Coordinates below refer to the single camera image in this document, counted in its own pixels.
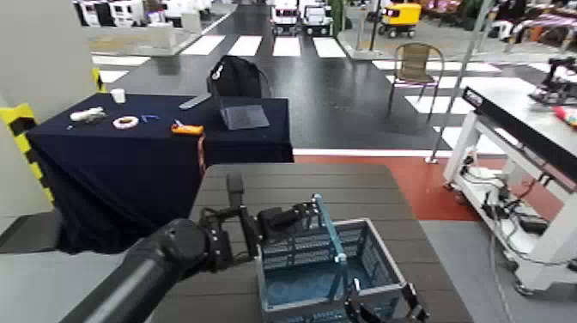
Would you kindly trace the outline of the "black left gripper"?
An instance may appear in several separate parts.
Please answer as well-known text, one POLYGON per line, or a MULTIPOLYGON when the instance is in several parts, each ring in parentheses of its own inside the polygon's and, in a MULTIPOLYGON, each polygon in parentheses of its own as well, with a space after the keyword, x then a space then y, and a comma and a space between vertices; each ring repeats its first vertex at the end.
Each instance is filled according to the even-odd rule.
MULTIPOLYGON (((318 205, 312 201, 294 204, 291 210, 283 210, 280 207, 261 210, 257 219, 264 241, 280 240, 294 232, 305 232, 322 226, 318 205)), ((360 280, 354 278, 344 298, 344 310, 350 322, 367 322, 360 300, 360 291, 360 280)))

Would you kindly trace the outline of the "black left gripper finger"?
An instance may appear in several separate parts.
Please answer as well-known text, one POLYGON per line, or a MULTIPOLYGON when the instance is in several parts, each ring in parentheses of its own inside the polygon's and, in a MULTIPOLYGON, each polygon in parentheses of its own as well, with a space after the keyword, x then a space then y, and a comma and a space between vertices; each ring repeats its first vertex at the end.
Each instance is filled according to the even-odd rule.
POLYGON ((407 283, 401 289, 404 300, 408 305, 408 311, 405 315, 406 319, 416 320, 418 322, 426 323, 429 319, 429 312, 421 304, 419 295, 413 283, 407 283))

